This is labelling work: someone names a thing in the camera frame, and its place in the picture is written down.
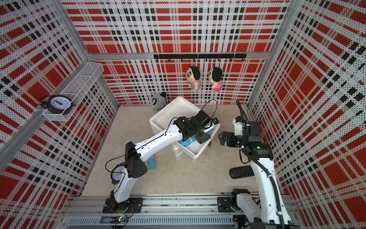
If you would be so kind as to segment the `blue toy microphone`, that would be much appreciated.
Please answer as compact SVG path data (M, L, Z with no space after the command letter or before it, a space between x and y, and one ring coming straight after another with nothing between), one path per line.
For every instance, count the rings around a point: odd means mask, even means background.
M155 161L155 155L152 155L148 159L148 167L150 170L153 170L156 168L156 161Z
M211 133L214 131L214 128L212 128L208 133L211 136ZM189 137L188 139L186 139L185 141L180 141L179 144L181 144L184 147L188 147L189 145L191 145L192 143L197 142L195 137Z

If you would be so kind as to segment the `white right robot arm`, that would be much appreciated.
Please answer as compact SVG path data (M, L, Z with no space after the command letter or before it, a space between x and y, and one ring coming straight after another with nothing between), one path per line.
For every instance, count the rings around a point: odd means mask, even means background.
M231 178L254 176L259 199L246 189L233 189L224 204L218 200L220 212L234 211L234 225L238 229L298 229L284 204L275 174L274 156L269 144L263 142L261 124L250 121L239 101L240 115L233 119L234 131L218 135L220 144L239 149L239 157L247 157L244 166L232 168Z

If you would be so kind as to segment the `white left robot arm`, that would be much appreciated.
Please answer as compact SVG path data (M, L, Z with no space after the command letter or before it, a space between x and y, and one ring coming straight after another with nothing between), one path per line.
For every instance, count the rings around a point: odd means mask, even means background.
M201 109L189 118L173 117L166 129L145 141L137 144L128 142L122 155L125 161L108 171L112 183L117 187L106 200L103 213L119 213L129 208L134 210L134 204L129 200L130 193L137 179L148 171L145 162L158 151L176 142L187 141L192 137L199 144L209 142L209 131L216 129L218 125L217 118Z

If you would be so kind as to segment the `white plastic drawer cabinet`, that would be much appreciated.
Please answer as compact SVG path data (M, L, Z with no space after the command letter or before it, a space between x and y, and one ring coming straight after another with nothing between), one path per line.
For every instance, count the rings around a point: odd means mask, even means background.
M149 122L153 133L156 135L161 131L167 129L174 120L178 117L185 116L190 118L198 114L201 109L189 102L187 99L179 96L175 98L172 102L166 105L161 111L150 118ZM194 142L188 147L184 147L178 142L172 143L170 145L173 155L177 161L182 159L184 155L192 158L192 162L196 163L199 156L203 153L204 149L207 147L207 143L202 145Z

